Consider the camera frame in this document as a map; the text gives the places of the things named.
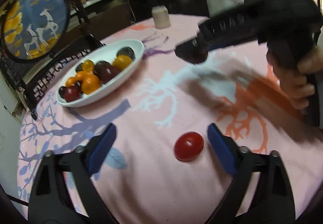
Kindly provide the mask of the person's right hand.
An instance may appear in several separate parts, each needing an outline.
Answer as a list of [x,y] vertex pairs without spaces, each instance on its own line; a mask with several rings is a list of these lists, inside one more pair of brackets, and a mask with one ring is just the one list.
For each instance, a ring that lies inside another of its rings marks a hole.
[[273,68],[273,73],[280,81],[281,90],[288,96],[295,109],[307,107],[309,105],[307,98],[315,93],[315,87],[307,82],[306,75],[322,71],[322,47],[313,47],[295,70],[282,68],[269,51],[266,57]]

